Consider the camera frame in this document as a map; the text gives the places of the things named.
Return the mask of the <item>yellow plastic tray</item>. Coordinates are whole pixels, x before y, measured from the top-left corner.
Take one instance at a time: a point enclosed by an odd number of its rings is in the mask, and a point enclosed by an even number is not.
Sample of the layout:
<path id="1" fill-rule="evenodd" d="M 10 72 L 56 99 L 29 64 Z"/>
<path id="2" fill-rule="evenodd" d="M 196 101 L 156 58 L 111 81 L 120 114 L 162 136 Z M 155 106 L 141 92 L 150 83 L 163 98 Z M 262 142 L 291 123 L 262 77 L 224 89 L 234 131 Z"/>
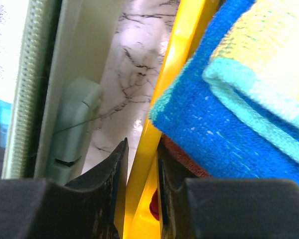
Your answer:
<path id="1" fill-rule="evenodd" d="M 165 58 L 150 103 L 150 114 L 140 137 L 126 188 L 123 238 L 158 239 L 160 222 L 150 212 L 158 190 L 157 147 L 161 132 L 152 124 L 171 99 L 176 77 L 196 51 L 201 38 L 221 5 L 219 0 L 182 0 L 175 17 Z"/>

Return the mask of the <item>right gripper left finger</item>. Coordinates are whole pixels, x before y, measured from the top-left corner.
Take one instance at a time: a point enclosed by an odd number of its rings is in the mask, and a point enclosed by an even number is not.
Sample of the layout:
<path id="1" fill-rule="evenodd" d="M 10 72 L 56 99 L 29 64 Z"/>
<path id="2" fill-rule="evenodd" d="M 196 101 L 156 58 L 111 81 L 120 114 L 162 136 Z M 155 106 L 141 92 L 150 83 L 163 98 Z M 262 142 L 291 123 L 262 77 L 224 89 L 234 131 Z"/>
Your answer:
<path id="1" fill-rule="evenodd" d="M 0 180 L 0 239 L 120 239 L 128 141 L 64 186 L 47 179 Z"/>

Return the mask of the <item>green hard-shell suitcase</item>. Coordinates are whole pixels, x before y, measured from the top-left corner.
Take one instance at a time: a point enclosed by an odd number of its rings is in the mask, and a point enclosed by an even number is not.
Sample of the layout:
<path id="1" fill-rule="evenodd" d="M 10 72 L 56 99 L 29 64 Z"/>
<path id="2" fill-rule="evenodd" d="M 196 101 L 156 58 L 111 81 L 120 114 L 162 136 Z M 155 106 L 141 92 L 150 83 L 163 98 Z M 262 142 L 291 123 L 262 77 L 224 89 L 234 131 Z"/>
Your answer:
<path id="1" fill-rule="evenodd" d="M 28 0 L 2 179 L 83 169 L 121 0 Z"/>

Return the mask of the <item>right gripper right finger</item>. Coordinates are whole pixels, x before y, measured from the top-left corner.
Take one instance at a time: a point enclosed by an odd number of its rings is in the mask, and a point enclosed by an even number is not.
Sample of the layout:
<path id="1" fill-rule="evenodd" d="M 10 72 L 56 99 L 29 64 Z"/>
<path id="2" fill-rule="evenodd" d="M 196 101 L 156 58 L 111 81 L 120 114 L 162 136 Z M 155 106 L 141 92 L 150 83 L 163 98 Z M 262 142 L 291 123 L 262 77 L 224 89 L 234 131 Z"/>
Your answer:
<path id="1" fill-rule="evenodd" d="M 299 186 L 281 179 L 198 178 L 157 150 L 164 239 L 299 239 Z"/>

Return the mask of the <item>dark red cloth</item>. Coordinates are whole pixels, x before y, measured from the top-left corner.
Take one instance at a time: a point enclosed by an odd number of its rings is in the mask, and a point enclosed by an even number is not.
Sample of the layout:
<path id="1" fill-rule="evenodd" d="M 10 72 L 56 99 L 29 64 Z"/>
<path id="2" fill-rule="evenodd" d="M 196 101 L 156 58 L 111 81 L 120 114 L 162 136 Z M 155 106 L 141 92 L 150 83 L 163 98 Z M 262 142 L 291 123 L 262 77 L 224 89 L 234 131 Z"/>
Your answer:
<path id="1" fill-rule="evenodd" d="M 153 217 L 159 221 L 159 206 L 158 206 L 158 192 L 157 190 L 154 192 L 151 202 L 149 205 L 150 213 L 153 215 Z"/>

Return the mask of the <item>yellow blue towel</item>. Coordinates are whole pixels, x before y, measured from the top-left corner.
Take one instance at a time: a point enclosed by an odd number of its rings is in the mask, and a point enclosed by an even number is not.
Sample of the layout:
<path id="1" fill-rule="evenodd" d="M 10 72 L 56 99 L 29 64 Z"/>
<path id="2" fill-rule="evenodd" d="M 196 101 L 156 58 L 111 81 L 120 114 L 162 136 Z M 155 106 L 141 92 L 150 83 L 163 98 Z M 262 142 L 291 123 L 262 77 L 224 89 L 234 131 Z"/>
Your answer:
<path id="1" fill-rule="evenodd" d="M 299 0 L 228 0 L 152 124 L 216 178 L 299 184 Z"/>

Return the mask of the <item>brown microfibre cloth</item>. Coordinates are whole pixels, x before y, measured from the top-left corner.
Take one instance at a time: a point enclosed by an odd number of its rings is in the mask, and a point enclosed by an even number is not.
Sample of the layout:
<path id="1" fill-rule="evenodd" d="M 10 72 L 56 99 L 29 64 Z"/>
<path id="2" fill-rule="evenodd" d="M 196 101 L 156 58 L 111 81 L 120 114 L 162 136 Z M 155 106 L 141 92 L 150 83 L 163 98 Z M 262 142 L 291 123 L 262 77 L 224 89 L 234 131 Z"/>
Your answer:
<path id="1" fill-rule="evenodd" d="M 193 174 L 200 178 L 211 177 L 208 172 L 206 172 L 202 167 L 195 163 L 177 144 L 175 144 L 165 134 L 161 136 L 161 140 L 165 147 L 169 150 L 171 155 Z"/>

